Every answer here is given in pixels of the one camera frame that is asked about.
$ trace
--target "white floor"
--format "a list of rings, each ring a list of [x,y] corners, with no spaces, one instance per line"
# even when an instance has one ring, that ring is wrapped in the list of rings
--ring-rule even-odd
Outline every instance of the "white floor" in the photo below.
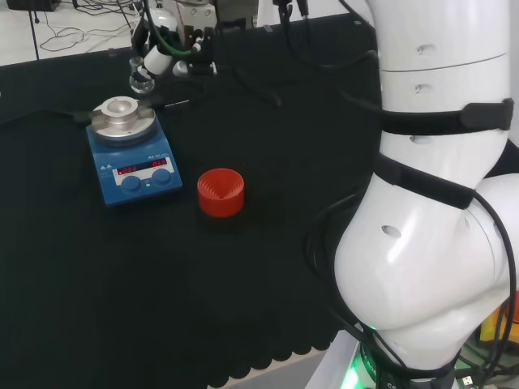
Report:
[[[41,45],[53,37],[54,33],[47,27],[44,12],[37,12],[37,15],[40,23],[34,24],[34,29],[38,45]],[[59,35],[69,33],[71,35],[55,38],[42,45],[42,48],[38,47],[42,59],[131,45],[130,28],[120,14],[90,16],[75,10],[72,4],[61,3],[54,12],[47,12],[46,15],[49,18],[49,26],[56,33],[64,27],[75,27],[84,31],[98,28],[112,32],[91,31],[87,37],[76,30],[63,31]],[[127,16],[130,22],[137,20],[131,13]],[[81,40],[84,40],[84,42],[77,43],[69,49],[64,49]],[[28,13],[10,10],[7,7],[6,0],[0,0],[0,66],[34,60],[36,60],[36,53]]]

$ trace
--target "table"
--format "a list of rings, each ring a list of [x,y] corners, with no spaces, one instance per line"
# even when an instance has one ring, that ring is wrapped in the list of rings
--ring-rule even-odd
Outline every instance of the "table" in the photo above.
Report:
[[[315,42],[326,42],[314,45],[321,62],[373,47],[348,15],[312,23]],[[179,196],[107,209],[86,135],[68,118],[0,125],[2,388],[220,387],[272,359],[326,349],[340,329],[300,246],[316,213],[371,171],[378,123],[335,90],[378,99],[376,64],[313,75],[288,57],[279,28],[233,34],[229,46],[284,104],[259,102],[222,75],[208,85],[217,98],[159,113]],[[0,122],[130,95],[129,56],[0,68]],[[168,101],[197,93],[180,83],[161,92]],[[219,223],[199,213],[196,182],[222,166],[243,175],[247,199],[237,219]],[[331,231],[335,242],[346,223]]]

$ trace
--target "red container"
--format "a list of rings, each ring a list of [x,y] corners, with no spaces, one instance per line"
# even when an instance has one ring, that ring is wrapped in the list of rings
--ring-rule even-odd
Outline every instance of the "red container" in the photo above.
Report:
[[[198,180],[198,199],[202,211],[212,217],[230,217],[243,208],[245,183],[231,169],[213,169]]]

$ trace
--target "red digital display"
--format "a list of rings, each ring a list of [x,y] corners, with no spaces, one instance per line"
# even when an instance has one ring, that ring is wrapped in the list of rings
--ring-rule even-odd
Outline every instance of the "red digital display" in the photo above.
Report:
[[[150,168],[158,168],[159,166],[167,165],[168,161],[166,158],[162,158],[161,160],[150,160],[149,162],[145,162],[143,164],[125,166],[124,168],[117,169],[117,173],[119,176],[124,174],[138,172],[139,170],[145,170]]]

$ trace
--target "green led light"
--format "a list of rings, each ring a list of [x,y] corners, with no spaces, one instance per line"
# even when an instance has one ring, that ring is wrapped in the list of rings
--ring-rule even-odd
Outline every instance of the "green led light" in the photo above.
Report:
[[[342,381],[341,389],[354,389],[357,386],[358,383],[358,374],[355,371],[355,368],[352,366],[351,369],[349,369],[346,372],[346,375],[344,376],[344,380]]]
[[[358,374],[357,374],[357,363],[360,360],[360,354],[354,360],[354,363],[351,364],[351,367],[346,371],[344,376],[344,380],[342,381],[341,389],[362,389],[362,383],[359,382]]]

